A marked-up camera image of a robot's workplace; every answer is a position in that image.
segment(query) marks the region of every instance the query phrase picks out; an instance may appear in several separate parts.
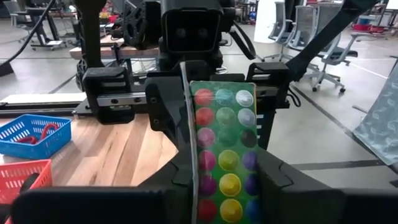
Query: floor marking line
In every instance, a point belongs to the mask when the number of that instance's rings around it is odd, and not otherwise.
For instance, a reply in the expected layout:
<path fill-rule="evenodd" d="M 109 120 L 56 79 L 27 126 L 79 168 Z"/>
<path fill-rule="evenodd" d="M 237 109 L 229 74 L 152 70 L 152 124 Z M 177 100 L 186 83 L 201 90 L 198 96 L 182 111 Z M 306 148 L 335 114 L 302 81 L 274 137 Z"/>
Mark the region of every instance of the floor marking line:
<path fill-rule="evenodd" d="M 368 61 L 368 60 L 391 60 L 395 61 L 395 58 L 350 58 L 350 61 Z"/>
<path fill-rule="evenodd" d="M 291 89 L 293 89 L 294 91 L 296 91 L 302 98 L 304 98 L 305 100 L 307 100 L 312 106 L 314 106 L 319 112 L 321 112 L 323 115 L 325 115 L 331 122 L 335 123 L 349 138 L 351 138 L 354 142 L 356 142 L 357 144 L 359 144 L 364 150 L 368 151 L 368 153 L 372 154 L 376 159 L 380 161 L 382 164 L 385 165 L 385 163 L 383 163 L 383 161 L 381 161 L 373 152 L 372 150 L 370 150 L 370 148 L 368 148 L 362 141 L 360 141 L 354 134 L 353 132 L 348 129 L 345 125 L 343 125 L 343 123 L 341 123 L 340 121 L 338 121 L 333 115 L 331 115 L 329 112 L 327 112 L 325 109 L 323 109 L 318 103 L 316 103 L 315 101 L 313 101 L 310 97 L 308 97 L 305 93 L 303 93 L 300 89 L 298 89 L 296 86 L 291 85 L 290 86 Z M 398 168 L 395 166 L 395 164 L 391 165 L 391 166 L 387 166 L 388 168 L 390 168 L 390 170 L 392 170 L 394 173 L 398 174 Z"/>
<path fill-rule="evenodd" d="M 61 83 L 61 85 L 55 87 L 53 90 L 49 91 L 49 94 L 53 94 L 58 92 L 60 89 L 62 89 L 62 87 L 66 86 L 72 79 L 74 79 L 76 76 L 73 75 L 72 77 L 68 78 L 67 80 L 65 80 L 63 83 Z"/>
<path fill-rule="evenodd" d="M 365 160 L 365 161 L 346 161 L 346 162 L 321 162 L 321 163 L 308 163 L 308 164 L 291 164 L 298 170 L 325 170 L 325 169 L 347 169 L 359 167 L 375 167 L 385 166 L 379 159 Z"/>
<path fill-rule="evenodd" d="M 354 67 L 356 67 L 356 68 L 362 69 L 362 70 L 364 70 L 364 71 L 366 71 L 366 72 L 369 72 L 369 73 L 371 73 L 371 74 L 373 74 L 373 75 L 376 75 L 376 76 L 378 76 L 378 77 L 381 77 L 381 78 L 383 78 L 383 79 L 387 79 L 387 77 L 385 77 L 385 76 L 382 76 L 382 75 L 380 75 L 380 74 L 378 74 L 378 73 L 376 73 L 376 72 L 372 72 L 372 71 L 370 71 L 369 69 L 363 68 L 363 67 L 361 67 L 361 66 L 359 66 L 359 65 L 356 65 L 356 64 L 354 64 L 354 63 L 351 63 L 350 65 L 352 65 L 352 66 L 354 66 Z"/>

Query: pink dot sticker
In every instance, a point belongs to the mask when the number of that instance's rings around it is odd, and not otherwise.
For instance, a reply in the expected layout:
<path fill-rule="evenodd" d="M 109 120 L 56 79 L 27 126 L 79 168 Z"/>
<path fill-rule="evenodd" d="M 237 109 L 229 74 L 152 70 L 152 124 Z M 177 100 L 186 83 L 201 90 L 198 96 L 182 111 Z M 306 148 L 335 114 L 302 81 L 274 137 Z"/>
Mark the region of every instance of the pink dot sticker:
<path fill-rule="evenodd" d="M 204 150 L 199 154 L 199 169 L 212 171 L 216 165 L 216 156 L 209 150 Z"/>
<path fill-rule="evenodd" d="M 210 147 L 214 143 L 216 136 L 210 128 L 201 128 L 197 132 L 197 138 L 200 147 Z"/>

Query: red plastic basket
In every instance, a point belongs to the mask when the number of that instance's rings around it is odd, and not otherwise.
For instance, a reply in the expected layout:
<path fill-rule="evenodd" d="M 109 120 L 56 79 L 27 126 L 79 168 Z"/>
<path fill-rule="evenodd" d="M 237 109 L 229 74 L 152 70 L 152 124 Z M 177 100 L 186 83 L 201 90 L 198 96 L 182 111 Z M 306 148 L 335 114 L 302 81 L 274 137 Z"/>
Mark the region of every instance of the red plastic basket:
<path fill-rule="evenodd" d="M 51 160 L 44 159 L 31 162 L 17 162 L 0 166 L 0 203 L 11 204 L 19 195 L 22 184 L 33 173 L 39 173 L 39 177 L 30 186 L 30 189 L 37 187 L 51 187 Z"/>

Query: blue plastic basket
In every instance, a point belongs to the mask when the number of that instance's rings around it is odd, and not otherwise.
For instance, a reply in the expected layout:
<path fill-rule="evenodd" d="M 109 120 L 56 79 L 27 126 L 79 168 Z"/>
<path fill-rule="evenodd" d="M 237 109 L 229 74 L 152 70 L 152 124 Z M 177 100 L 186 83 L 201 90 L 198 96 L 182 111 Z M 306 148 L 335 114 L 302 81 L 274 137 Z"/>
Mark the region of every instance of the blue plastic basket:
<path fill-rule="evenodd" d="M 66 145 L 72 136 L 71 119 L 40 115 L 22 115 L 0 127 L 0 154 L 25 159 L 48 159 Z M 37 144 L 16 142 L 27 136 L 40 139 L 47 124 L 57 124 L 58 129 L 49 129 L 47 137 Z"/>

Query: white dot sticker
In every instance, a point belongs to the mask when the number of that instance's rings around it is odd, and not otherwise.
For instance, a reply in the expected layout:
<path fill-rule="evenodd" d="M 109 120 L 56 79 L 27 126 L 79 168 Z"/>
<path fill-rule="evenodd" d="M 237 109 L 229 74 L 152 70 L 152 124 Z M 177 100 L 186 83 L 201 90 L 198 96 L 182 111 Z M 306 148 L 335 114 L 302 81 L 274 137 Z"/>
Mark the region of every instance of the white dot sticker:
<path fill-rule="evenodd" d="M 243 108 L 238 113 L 239 122 L 246 127 L 251 127 L 256 124 L 256 115 L 253 111 Z"/>
<path fill-rule="evenodd" d="M 236 102 L 239 103 L 239 105 L 244 107 L 249 107 L 254 103 L 253 95 L 247 90 L 239 90 L 236 94 L 235 99 Z"/>

